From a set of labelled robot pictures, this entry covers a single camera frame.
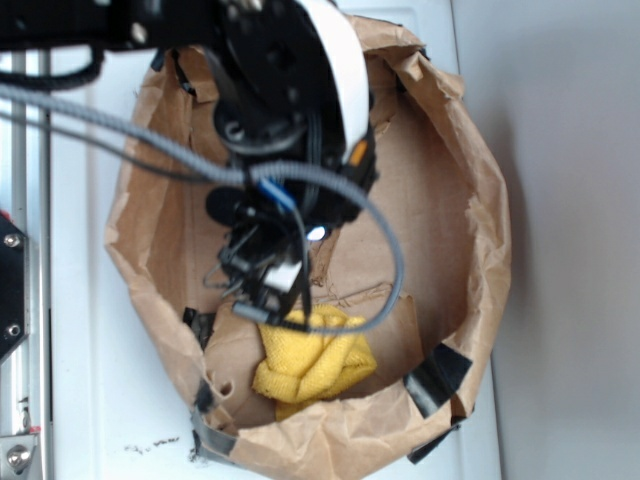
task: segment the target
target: brown paper bag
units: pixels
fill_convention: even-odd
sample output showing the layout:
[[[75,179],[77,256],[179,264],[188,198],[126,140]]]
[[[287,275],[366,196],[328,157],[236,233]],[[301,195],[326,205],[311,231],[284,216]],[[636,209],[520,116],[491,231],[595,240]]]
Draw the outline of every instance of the brown paper bag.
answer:
[[[194,417],[205,432],[203,451],[274,478],[362,478],[468,417],[510,284],[506,188],[462,103],[462,80],[434,68],[402,27],[351,21],[376,98],[371,121],[381,177],[371,198],[390,220],[407,266],[405,294],[368,334],[377,375],[340,399],[274,422],[271,401],[250,388],[264,355],[255,325],[202,287],[225,233],[204,210],[211,185],[125,165],[107,226],[109,252],[169,378],[191,409],[203,385],[214,397],[216,408]],[[224,163],[206,64],[196,49],[181,50],[178,61],[195,96],[181,88],[167,56],[161,71],[146,76],[134,120]],[[181,170],[138,142],[127,149]],[[315,298],[354,314],[377,311],[392,263],[374,223],[361,215],[316,250]],[[185,307],[217,311],[204,352],[181,321]]]

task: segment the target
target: wire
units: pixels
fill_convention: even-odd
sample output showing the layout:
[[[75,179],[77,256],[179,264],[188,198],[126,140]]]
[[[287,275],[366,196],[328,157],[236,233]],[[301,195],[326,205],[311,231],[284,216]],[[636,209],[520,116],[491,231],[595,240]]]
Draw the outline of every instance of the wire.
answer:
[[[131,155],[128,155],[127,153],[125,153],[124,151],[122,151],[119,148],[116,148],[112,145],[109,145],[106,142],[103,142],[101,140],[98,140],[95,137],[91,137],[89,135],[80,133],[80,132],[75,132],[73,130],[68,130],[66,128],[62,128],[62,127],[58,127],[58,126],[54,126],[51,125],[50,123],[47,122],[41,122],[41,121],[36,121],[36,120],[30,120],[24,117],[20,117],[14,114],[10,114],[10,113],[6,113],[6,112],[2,112],[0,111],[0,118],[4,119],[4,120],[9,120],[11,122],[15,122],[18,123],[20,125],[28,125],[30,127],[34,127],[34,128],[38,128],[40,130],[44,130],[46,132],[53,132],[56,133],[58,135],[62,135],[65,137],[69,137],[69,138],[73,138],[74,140],[78,140],[81,142],[85,142],[88,143],[90,145],[93,145],[94,147],[100,148],[101,150],[104,150],[118,158],[121,158],[122,160],[125,160],[129,163],[131,163],[132,165],[135,165],[136,167],[145,170],[147,172],[153,173],[155,175],[159,175],[162,177],[166,177],[169,178],[171,180],[176,180],[176,181],[180,181],[180,182],[188,182],[188,183],[211,183],[210,180],[207,180],[205,177],[202,177],[200,175],[188,175],[188,174],[182,174],[182,173],[176,173],[176,172],[172,172],[170,170],[165,170],[163,168],[160,167],[156,167],[155,165],[151,165],[148,164],[146,162],[143,162]]]
[[[263,178],[278,178],[308,182],[338,193],[361,209],[366,209],[384,234],[389,243],[395,265],[393,287],[380,312],[365,324],[350,328],[311,328],[309,331],[322,335],[360,333],[374,328],[393,310],[400,296],[404,280],[402,249],[384,215],[367,198],[367,194],[361,188],[345,177],[329,172],[319,166],[307,165],[295,161],[275,161],[257,164],[249,167],[247,171],[235,168],[222,168],[159,133],[83,105],[74,104],[60,98],[50,97],[39,92],[33,92],[11,85],[0,85],[0,98],[68,115],[137,138],[140,141],[152,145],[166,155],[175,158],[187,168],[218,183],[245,185],[248,182],[255,184]]]
[[[25,75],[22,73],[0,72],[0,82],[19,85],[31,90],[70,90],[93,82],[102,70],[104,52],[100,48],[91,49],[91,60],[80,70],[63,75]]]
[[[298,208],[294,208],[291,215],[296,221],[298,234],[300,235],[300,254],[302,255],[302,311],[304,312],[304,324],[309,328],[309,315],[311,315],[311,286],[309,285],[309,243],[304,231],[304,222]]]

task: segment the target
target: yellow cloth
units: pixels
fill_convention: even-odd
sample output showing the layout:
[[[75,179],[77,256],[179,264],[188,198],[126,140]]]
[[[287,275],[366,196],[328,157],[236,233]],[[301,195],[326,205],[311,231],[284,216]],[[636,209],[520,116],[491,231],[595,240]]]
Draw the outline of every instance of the yellow cloth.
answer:
[[[300,310],[287,320],[303,323]],[[355,327],[363,317],[349,317],[331,305],[316,305],[313,327]],[[284,420],[318,400],[335,397],[371,375],[376,367],[362,334],[323,336],[260,325],[266,358],[258,365],[253,389],[277,400],[276,420]]]

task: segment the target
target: white surface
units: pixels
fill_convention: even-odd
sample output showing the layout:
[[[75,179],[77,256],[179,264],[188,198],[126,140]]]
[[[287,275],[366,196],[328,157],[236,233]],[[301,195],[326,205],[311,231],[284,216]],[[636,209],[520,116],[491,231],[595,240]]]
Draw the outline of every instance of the white surface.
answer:
[[[511,195],[505,478],[638,478],[640,2],[454,7],[467,105]]]
[[[389,1],[386,5],[397,5]],[[402,17],[421,33],[421,19],[455,53],[448,2],[375,4],[360,13]],[[431,15],[424,9],[434,7]],[[78,101],[129,117],[149,54],[109,56],[91,89]],[[57,65],[78,63],[70,52]],[[455,58],[441,55],[441,64]],[[99,133],[111,139],[110,134]],[[168,381],[131,307],[126,286],[102,242],[118,161],[55,139],[53,158],[53,329],[56,479],[257,479],[253,473],[202,460],[193,446],[188,410]],[[179,438],[168,444],[161,440]],[[497,480],[500,478],[491,379],[485,379],[476,414],[418,466],[401,460],[374,479]]]

